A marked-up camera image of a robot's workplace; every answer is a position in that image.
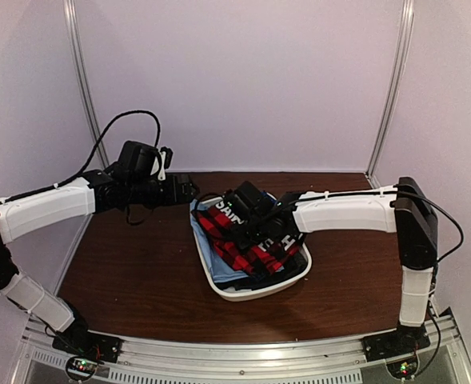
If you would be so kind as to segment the light blue shirt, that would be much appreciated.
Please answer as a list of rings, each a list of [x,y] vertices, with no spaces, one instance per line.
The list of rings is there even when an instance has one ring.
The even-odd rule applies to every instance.
[[[193,213],[190,213],[190,224],[199,241],[200,249],[202,251],[207,270],[215,284],[222,284],[242,278],[248,278],[248,275],[243,270],[234,270],[218,255],[214,247],[211,245],[209,239],[206,237],[205,233],[197,223]]]

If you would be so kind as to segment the left circuit board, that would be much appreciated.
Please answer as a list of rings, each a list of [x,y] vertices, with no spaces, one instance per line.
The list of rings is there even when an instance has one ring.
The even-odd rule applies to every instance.
[[[91,379],[97,372],[99,364],[81,356],[72,356],[66,361],[65,372],[67,376],[76,381],[83,382]]]

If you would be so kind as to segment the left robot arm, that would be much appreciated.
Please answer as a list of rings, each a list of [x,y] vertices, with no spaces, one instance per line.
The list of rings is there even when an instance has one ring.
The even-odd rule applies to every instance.
[[[0,295],[63,333],[63,342],[77,355],[94,348],[94,337],[77,323],[80,318],[63,300],[43,288],[13,262],[8,244],[33,231],[70,218],[127,210],[149,210],[190,203],[198,187],[188,174],[170,174],[128,182],[100,170],[83,174],[64,186],[23,198],[0,198]]]

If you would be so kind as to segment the left aluminium frame post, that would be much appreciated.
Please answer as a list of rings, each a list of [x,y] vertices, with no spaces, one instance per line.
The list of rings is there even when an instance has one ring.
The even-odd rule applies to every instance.
[[[90,84],[86,71],[86,63],[78,25],[76,2],[74,0],[63,0],[62,5],[66,29],[70,40],[72,60],[78,82],[79,95],[85,112],[87,126],[90,130],[93,142],[96,142],[100,138],[101,129],[98,124],[98,118],[94,108],[94,101],[90,91]]]

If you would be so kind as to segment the red black plaid shirt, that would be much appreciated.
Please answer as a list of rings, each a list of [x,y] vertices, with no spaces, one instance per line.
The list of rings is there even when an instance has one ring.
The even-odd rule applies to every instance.
[[[191,226],[206,241],[210,269],[216,283],[282,281],[305,270],[301,255],[304,237],[285,235],[279,240],[262,238],[245,230],[246,220],[224,198],[207,206],[193,200]]]

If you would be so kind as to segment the dark shirt in basin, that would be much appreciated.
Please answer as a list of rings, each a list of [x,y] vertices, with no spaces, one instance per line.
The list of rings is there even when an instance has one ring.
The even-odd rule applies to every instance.
[[[215,286],[220,290],[227,290],[229,288],[234,288],[236,291],[260,290],[298,276],[307,266],[308,262],[304,256],[297,253],[285,263],[281,270],[270,276],[259,279],[253,277],[238,278],[228,282],[216,282]]]

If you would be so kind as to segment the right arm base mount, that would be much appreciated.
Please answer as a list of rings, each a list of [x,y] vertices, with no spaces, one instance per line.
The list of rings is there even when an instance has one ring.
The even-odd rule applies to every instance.
[[[398,325],[395,330],[365,336],[361,343],[367,362],[413,354],[430,346],[425,325],[420,327]]]

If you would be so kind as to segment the aluminium front rail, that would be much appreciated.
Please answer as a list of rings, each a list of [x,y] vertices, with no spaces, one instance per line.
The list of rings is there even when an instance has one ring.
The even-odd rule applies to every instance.
[[[431,345],[417,352],[419,377],[396,379],[391,374],[400,357],[370,361],[364,337],[324,340],[208,344],[123,338],[115,363],[104,362],[84,383],[471,383],[471,363],[455,318],[436,320],[438,332],[426,322]],[[30,319],[22,334],[8,383],[77,383],[66,372],[69,354],[52,348],[44,325]]]

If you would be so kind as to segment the aluminium frame post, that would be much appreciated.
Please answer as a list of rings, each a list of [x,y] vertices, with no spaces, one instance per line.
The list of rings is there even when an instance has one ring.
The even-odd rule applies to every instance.
[[[98,124],[98,118],[94,108],[94,101],[90,91],[90,84],[86,71],[86,63],[78,25],[76,2],[74,0],[63,0],[62,5],[66,29],[70,40],[72,60],[78,82],[79,95],[85,112],[87,126],[90,130],[93,142],[96,142],[100,138],[101,129]]]
[[[376,176],[377,166],[385,148],[386,137],[393,120],[393,113],[395,106],[397,105],[401,80],[403,78],[409,56],[409,48],[413,35],[413,25],[415,18],[414,5],[414,0],[404,0],[402,2],[396,50],[394,54],[389,85],[386,92],[383,111],[381,113],[377,136],[374,141],[369,163],[365,171],[366,179],[372,187],[380,186]]]

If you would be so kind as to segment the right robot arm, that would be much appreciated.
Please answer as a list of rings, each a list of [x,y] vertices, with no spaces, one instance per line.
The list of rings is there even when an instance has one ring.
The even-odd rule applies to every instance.
[[[241,219],[228,235],[239,250],[323,230],[395,233],[402,269],[401,308],[389,346],[403,354],[419,341],[438,264],[438,220],[412,178],[374,190],[288,192],[277,200],[243,182],[223,200]]]

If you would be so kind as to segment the blue plaid shirt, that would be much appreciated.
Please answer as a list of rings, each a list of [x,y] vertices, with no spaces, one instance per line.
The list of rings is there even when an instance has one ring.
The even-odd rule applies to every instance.
[[[272,195],[269,194],[267,191],[262,191],[261,192],[262,198],[260,201],[261,206],[263,206],[266,209],[272,209],[275,204],[276,204],[276,198]]]

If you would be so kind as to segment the circuit board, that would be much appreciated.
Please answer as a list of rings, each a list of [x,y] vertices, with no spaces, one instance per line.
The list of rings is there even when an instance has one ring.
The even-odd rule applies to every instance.
[[[416,374],[419,361],[415,357],[404,358],[386,363],[388,373],[397,380],[408,380]]]
[[[99,364],[81,356],[72,356],[66,361],[65,372],[67,376],[76,381],[83,382],[91,379],[97,372]]]

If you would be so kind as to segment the right circuit board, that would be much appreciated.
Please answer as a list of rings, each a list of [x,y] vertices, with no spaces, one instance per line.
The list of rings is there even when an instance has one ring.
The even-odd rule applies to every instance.
[[[419,361],[415,357],[404,358],[386,363],[388,373],[397,380],[408,380],[416,374]]]

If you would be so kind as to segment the white plastic basin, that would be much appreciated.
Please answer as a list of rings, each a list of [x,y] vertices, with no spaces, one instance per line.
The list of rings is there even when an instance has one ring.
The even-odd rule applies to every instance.
[[[207,206],[213,205],[215,202],[218,202],[219,200],[223,199],[222,197],[215,197],[211,198],[208,200],[203,201]],[[199,253],[199,258],[202,263],[203,270],[206,274],[206,278],[208,280],[208,283],[210,284],[210,287],[222,298],[229,302],[243,302],[243,301],[249,301],[257,298],[263,298],[265,296],[269,296],[271,294],[275,294],[281,290],[284,290],[292,285],[294,285],[298,280],[301,278],[304,278],[306,274],[309,272],[311,266],[312,266],[312,258],[311,255],[306,247],[306,245],[303,243],[301,246],[300,253],[304,256],[306,261],[308,262],[308,266],[306,269],[300,273],[298,276],[291,278],[290,280],[287,280],[285,282],[281,282],[277,285],[270,286],[264,289],[260,290],[239,290],[236,291],[234,288],[229,288],[227,290],[220,290],[215,286],[215,283],[213,282],[212,278],[210,277],[210,274],[207,270],[207,266],[205,263],[205,260],[203,259],[203,254],[200,249],[200,244],[197,239],[197,236],[194,234],[194,240],[196,242],[196,246],[198,248],[198,253]]]

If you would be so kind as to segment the right aluminium frame post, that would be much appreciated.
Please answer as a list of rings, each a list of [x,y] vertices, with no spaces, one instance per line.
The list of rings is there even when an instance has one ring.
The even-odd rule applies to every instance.
[[[396,50],[394,54],[389,85],[386,92],[383,111],[381,113],[377,136],[374,141],[369,163],[365,171],[366,179],[372,187],[380,186],[376,176],[377,166],[385,148],[386,137],[393,120],[393,113],[395,106],[397,105],[401,80],[403,78],[409,56],[409,48],[413,35],[413,25],[415,18],[414,5],[414,0],[404,0],[402,2]]]

